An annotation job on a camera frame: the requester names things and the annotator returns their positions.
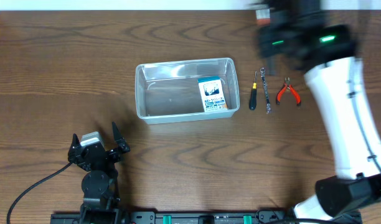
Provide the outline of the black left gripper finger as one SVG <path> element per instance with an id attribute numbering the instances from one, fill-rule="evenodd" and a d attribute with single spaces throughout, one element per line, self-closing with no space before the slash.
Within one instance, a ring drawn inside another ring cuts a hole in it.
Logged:
<path id="1" fill-rule="evenodd" d="M 118 129 L 116 123 L 112 122 L 112 131 L 113 131 L 113 139 L 115 143 L 117 144 L 117 151 L 120 151 L 120 153 L 127 153 L 130 152 L 130 147 L 126 142 L 126 139 L 122 136 L 120 133 L 120 130 Z"/>
<path id="2" fill-rule="evenodd" d="M 70 155 L 76 155 L 76 151 L 78 148 L 81 148 L 80 141 L 78 139 L 78 136 L 76 134 L 73 134 L 72 143 L 70 145 Z"/>

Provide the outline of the red handled cutting pliers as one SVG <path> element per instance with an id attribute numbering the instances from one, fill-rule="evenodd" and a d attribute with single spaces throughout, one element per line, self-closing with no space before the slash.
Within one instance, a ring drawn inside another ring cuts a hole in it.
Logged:
<path id="1" fill-rule="evenodd" d="M 276 104 L 279 105 L 281 103 L 281 98 L 283 94 L 286 92 L 286 90 L 289 90 L 291 94 L 294 96 L 296 100 L 296 106 L 301 106 L 301 97 L 298 94 L 298 92 L 293 88 L 292 84 L 290 83 L 289 77 L 285 78 L 283 86 L 281 87 L 280 91 L 276 94 Z"/>

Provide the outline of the silver ratchet wrench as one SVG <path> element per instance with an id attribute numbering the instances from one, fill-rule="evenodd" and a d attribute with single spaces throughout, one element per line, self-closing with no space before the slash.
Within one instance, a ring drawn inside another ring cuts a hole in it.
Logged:
<path id="1" fill-rule="evenodd" d="M 265 100 L 266 100 L 266 113 L 270 114 L 271 113 L 271 103 L 270 103 L 270 97 L 269 97 L 269 93 L 268 93 L 268 86 L 266 83 L 265 72 L 266 72 L 265 68 L 261 67 L 260 68 L 260 75 L 261 75 L 261 81 L 263 84 L 263 91 L 264 91 Z"/>

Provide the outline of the blue white screwdriver box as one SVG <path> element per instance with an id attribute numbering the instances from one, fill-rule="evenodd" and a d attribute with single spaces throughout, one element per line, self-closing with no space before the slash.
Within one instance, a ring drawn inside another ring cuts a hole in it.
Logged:
<path id="1" fill-rule="evenodd" d="M 205 112 L 227 110 L 221 79 L 218 76 L 198 79 Z"/>

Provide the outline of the small hammer orange black handle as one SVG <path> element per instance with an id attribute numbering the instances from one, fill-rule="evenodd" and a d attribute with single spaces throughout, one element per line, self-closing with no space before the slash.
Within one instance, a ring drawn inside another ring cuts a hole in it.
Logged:
<path id="1" fill-rule="evenodd" d="M 268 74 L 271 76 L 276 75 L 275 71 L 275 55 L 273 54 L 273 47 L 269 43 L 270 40 L 270 9 L 263 7 L 255 11 L 256 24 L 258 27 L 258 46 L 260 48 L 260 55 L 266 61 Z"/>

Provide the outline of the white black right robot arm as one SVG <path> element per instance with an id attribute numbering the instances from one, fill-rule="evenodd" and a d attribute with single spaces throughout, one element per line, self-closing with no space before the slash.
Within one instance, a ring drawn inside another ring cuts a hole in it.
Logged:
<path id="1" fill-rule="evenodd" d="M 363 61 L 349 26 L 329 26 L 319 1 L 259 1 L 263 58 L 291 59 L 320 110 L 335 175 L 281 223 L 360 223 L 360 209 L 381 202 L 381 139 L 365 92 Z"/>

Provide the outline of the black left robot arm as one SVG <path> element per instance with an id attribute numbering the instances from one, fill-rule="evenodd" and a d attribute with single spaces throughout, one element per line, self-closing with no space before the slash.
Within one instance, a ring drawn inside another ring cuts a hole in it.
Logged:
<path id="1" fill-rule="evenodd" d="M 129 223 L 128 213 L 118 208 L 121 199 L 115 164 L 123 160 L 130 148 L 116 123 L 112 123 L 112 131 L 117 146 L 110 150 L 105 149 L 98 132 L 81 139 L 73 135 L 68 161 L 87 172 L 82 179 L 84 196 L 79 223 Z"/>

